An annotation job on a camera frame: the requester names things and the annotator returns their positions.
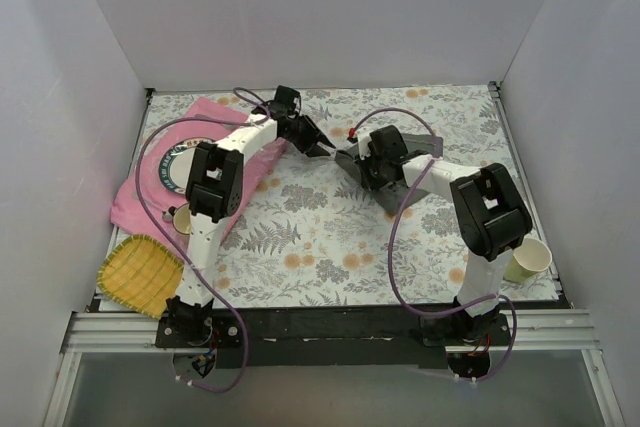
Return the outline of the grey cloth napkin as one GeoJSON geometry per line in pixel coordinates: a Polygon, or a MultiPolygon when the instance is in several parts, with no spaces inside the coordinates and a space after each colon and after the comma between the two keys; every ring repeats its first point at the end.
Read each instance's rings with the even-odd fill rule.
{"type": "MultiPolygon", "coordinates": [[[[413,152],[410,160],[426,154],[441,154],[443,150],[443,139],[431,135],[414,135],[401,133],[407,148],[413,152]]],[[[336,163],[360,186],[361,175],[356,158],[358,156],[358,146],[353,145],[347,150],[338,150],[336,152],[336,163]]],[[[378,191],[369,191],[374,200],[390,215],[395,215],[400,207],[404,197],[409,192],[410,184],[405,178],[396,182],[392,182],[378,191]]]]}

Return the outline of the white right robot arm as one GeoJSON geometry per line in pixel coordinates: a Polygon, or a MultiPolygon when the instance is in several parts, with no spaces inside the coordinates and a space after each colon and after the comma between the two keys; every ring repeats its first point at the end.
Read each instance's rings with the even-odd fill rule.
{"type": "Polygon", "coordinates": [[[358,147],[355,164],[366,190],[376,192],[393,184],[404,187],[389,203],[396,217],[421,193],[453,205],[468,248],[463,284],[445,311],[409,310],[419,316],[428,342],[479,342],[498,324],[503,275],[514,250],[532,229],[530,213],[507,168],[499,163],[469,167],[447,162],[440,146],[431,153],[411,151],[394,126],[366,134],[351,130],[349,139],[358,147]]]}

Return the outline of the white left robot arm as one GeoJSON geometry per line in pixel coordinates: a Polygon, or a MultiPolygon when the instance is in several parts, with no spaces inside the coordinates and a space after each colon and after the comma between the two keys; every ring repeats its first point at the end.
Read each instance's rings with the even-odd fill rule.
{"type": "Polygon", "coordinates": [[[193,347],[212,337],[207,310],[215,295],[208,270],[240,208],[245,165],[278,139],[308,157],[328,156],[332,146],[315,122],[301,113],[300,92],[286,86],[279,86],[273,99],[259,100],[246,121],[233,125],[235,130],[221,140],[195,147],[186,185],[190,234],[181,281],[167,301],[167,318],[172,331],[193,347]]]}

